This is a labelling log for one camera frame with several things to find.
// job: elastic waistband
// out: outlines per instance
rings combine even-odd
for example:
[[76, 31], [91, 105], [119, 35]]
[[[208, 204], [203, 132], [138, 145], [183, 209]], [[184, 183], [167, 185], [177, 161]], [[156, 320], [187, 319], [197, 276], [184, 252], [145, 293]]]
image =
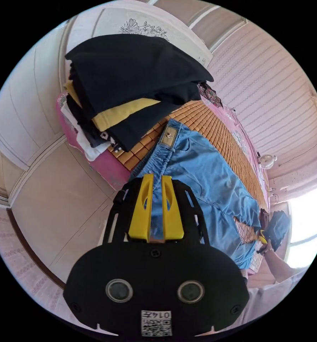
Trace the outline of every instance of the elastic waistband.
[[130, 180], [143, 177], [147, 173], [154, 174], [154, 183], [160, 180], [164, 174], [167, 164], [175, 151], [175, 146], [183, 124], [170, 119], [164, 128], [156, 146], [149, 151], [144, 159], [133, 170]]

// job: screw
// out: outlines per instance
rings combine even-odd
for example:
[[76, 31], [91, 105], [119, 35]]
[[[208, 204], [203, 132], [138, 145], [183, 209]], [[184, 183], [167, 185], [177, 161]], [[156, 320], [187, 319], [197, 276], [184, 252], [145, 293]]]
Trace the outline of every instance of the screw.
[[81, 312], [81, 307], [78, 303], [72, 303], [70, 305], [71, 309], [77, 313], [80, 313]]
[[150, 252], [150, 255], [153, 258], [159, 258], [160, 255], [161, 255], [161, 252], [158, 249], [152, 249], [151, 252]]
[[235, 305], [230, 311], [231, 315], [237, 314], [240, 309], [241, 309], [240, 305]]

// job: yellow folded shirt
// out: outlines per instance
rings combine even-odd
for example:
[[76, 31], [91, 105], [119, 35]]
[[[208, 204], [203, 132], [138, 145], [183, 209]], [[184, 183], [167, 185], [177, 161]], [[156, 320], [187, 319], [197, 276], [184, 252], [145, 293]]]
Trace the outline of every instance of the yellow folded shirt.
[[82, 108], [80, 100], [75, 92], [73, 87], [73, 81], [69, 79], [66, 84], [63, 85], [65, 89], [68, 91], [68, 94], [73, 98], [73, 100]]
[[[73, 82], [69, 80], [64, 87], [67, 89], [73, 100], [81, 107], [79, 98], [74, 90]], [[119, 122], [128, 118], [131, 114], [138, 112], [139, 110], [152, 106], [160, 101], [141, 98], [133, 100], [120, 106], [116, 106], [97, 114], [93, 119], [94, 125], [100, 132], [107, 130], [108, 128], [118, 124]]]

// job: blue shorts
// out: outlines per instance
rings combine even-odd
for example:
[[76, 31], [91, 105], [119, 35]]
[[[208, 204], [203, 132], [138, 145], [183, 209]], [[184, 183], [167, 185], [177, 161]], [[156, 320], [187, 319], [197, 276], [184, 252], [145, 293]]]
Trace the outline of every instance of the blue shorts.
[[167, 128], [131, 176], [154, 174], [151, 236], [163, 239], [161, 176], [169, 175], [192, 189], [204, 213], [211, 246], [226, 253], [239, 268], [248, 268], [255, 242], [242, 242], [234, 217], [258, 230], [257, 201], [206, 138], [173, 119]]

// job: camera lens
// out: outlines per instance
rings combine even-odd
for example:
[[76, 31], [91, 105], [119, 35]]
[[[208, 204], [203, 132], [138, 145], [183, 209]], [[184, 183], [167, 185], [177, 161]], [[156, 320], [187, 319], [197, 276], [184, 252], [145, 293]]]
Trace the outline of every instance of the camera lens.
[[133, 290], [126, 280], [113, 279], [106, 285], [106, 294], [114, 302], [124, 303], [131, 299]]
[[182, 302], [193, 304], [201, 300], [204, 292], [204, 287], [198, 281], [188, 280], [180, 285], [177, 295]]

